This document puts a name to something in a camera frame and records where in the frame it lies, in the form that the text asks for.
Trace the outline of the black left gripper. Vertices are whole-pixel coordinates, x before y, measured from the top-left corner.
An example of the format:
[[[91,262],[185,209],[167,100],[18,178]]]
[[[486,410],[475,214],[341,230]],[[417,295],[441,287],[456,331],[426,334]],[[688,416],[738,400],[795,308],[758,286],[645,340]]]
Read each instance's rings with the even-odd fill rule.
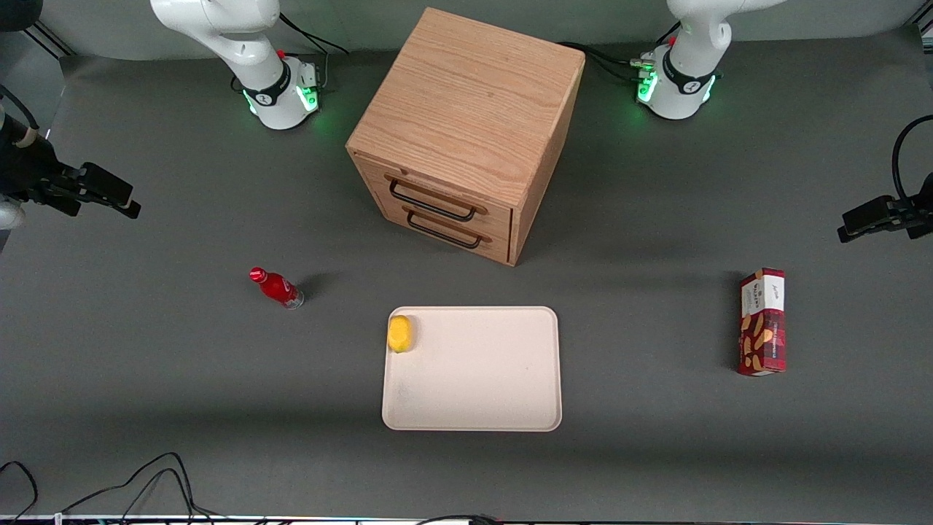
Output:
[[[843,244],[873,233],[906,230],[909,239],[916,240],[932,233],[932,177],[929,173],[918,193],[907,196],[900,183],[899,201],[890,195],[878,196],[843,213],[843,225],[837,229]]]

